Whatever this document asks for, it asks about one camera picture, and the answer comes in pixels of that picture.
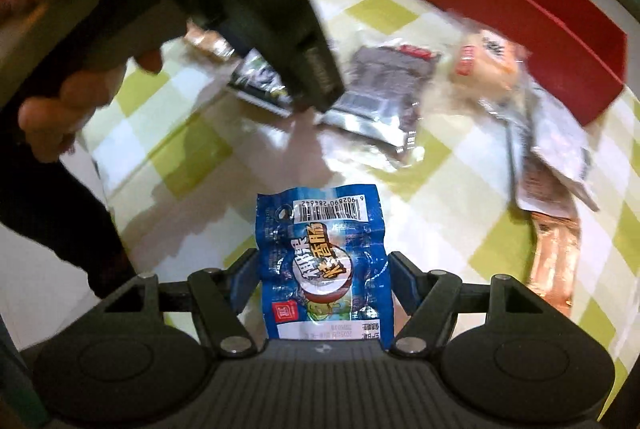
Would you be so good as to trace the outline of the waffle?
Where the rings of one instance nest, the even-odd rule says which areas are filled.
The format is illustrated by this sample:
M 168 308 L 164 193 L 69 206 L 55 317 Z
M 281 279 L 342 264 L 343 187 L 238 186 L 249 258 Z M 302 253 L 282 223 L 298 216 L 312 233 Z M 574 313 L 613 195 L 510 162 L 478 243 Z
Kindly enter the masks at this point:
M 186 34 L 183 40 L 209 59 L 224 63 L 234 56 L 234 49 L 216 30 L 204 30 L 193 21 L 186 23 Z

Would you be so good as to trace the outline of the blue sausage snack packet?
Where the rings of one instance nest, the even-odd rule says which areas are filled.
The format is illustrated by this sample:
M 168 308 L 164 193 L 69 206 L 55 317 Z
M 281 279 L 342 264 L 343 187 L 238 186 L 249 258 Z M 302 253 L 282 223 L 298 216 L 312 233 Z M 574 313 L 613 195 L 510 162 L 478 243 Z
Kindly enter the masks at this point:
M 394 338 L 390 258 L 373 184 L 260 194 L 255 239 L 271 339 Z

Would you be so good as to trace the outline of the copper foil snack packet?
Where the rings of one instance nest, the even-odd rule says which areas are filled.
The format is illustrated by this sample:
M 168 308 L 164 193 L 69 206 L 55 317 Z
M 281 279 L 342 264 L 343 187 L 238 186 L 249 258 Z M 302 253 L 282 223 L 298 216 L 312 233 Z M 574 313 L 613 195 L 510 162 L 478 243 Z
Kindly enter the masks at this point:
M 536 247 L 527 287 L 566 317 L 572 312 L 580 222 L 532 213 Z

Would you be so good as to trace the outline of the silver black snack packet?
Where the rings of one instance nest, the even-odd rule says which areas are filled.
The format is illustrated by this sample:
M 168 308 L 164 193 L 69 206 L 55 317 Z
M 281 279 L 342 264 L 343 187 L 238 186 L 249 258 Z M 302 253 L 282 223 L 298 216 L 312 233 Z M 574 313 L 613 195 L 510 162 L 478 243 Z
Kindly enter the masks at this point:
M 256 50 L 235 67 L 227 84 L 235 97 L 282 117 L 291 116 L 294 102 L 280 75 Z

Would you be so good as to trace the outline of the white snack pouch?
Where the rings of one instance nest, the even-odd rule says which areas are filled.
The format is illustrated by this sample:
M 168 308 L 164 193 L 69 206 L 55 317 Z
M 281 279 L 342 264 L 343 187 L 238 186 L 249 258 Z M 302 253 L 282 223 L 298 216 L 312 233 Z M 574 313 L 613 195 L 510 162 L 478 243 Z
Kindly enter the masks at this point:
M 570 194 L 598 212 L 600 207 L 588 179 L 592 157 L 584 128 L 565 104 L 534 79 L 527 87 L 526 110 L 534 160 L 542 163 Z

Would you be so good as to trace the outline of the dark jerky packet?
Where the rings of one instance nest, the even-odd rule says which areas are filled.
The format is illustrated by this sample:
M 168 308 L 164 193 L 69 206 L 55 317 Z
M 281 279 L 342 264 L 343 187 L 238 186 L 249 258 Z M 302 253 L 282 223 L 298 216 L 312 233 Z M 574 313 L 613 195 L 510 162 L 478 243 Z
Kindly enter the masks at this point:
M 382 142 L 399 154 L 411 151 L 422 99 L 440 53 L 400 40 L 360 47 L 350 58 L 345 92 L 320 123 Z

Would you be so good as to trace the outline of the steamed cake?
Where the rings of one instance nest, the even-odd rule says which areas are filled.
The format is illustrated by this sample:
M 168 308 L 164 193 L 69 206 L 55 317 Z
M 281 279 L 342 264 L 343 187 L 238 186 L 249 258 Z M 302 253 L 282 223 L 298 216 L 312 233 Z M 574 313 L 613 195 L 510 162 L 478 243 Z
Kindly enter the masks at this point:
M 449 78 L 462 97 L 501 102 L 520 82 L 528 56 L 524 46 L 493 30 L 470 30 L 452 49 Z

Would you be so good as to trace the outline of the small clear meat packet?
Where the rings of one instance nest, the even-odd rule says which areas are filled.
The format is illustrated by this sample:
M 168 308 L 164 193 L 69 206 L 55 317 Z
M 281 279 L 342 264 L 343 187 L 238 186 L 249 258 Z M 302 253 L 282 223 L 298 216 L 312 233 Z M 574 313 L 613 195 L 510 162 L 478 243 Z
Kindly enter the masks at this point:
M 533 152 L 533 128 L 526 113 L 509 103 L 481 100 L 480 105 L 506 124 L 516 206 L 524 212 L 577 220 L 578 212 L 570 191 Z

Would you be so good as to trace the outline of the green checkered tablecloth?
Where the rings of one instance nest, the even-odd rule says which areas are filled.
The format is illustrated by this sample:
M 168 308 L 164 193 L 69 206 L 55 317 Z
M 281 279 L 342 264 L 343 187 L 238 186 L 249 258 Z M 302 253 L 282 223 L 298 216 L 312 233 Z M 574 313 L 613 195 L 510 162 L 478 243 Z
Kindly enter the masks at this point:
M 378 35 L 452 46 L 458 33 L 420 0 L 311 0 L 336 46 Z M 228 267 L 254 242 L 256 195 L 295 186 L 374 183 L 387 251 L 465 282 L 496 273 L 526 279 L 534 231 L 511 202 L 506 126 L 482 109 L 425 113 L 410 165 L 317 123 L 313 110 L 284 118 L 224 86 L 224 67 L 182 40 L 163 48 L 157 76 L 129 65 L 108 108 L 81 139 L 138 271 L 182 281 Z M 590 181 L 600 210 L 576 201 L 582 253 L 570 318 L 608 349 L 615 383 L 639 357 L 639 101 L 629 89 L 587 128 Z

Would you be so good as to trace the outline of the red cardboard box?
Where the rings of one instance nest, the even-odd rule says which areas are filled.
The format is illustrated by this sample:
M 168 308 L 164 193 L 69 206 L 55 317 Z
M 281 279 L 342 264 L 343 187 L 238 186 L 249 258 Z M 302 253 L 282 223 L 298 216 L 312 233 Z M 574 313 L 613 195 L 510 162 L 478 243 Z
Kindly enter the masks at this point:
M 528 67 L 582 125 L 625 85 L 626 34 L 591 0 L 426 0 L 526 47 Z

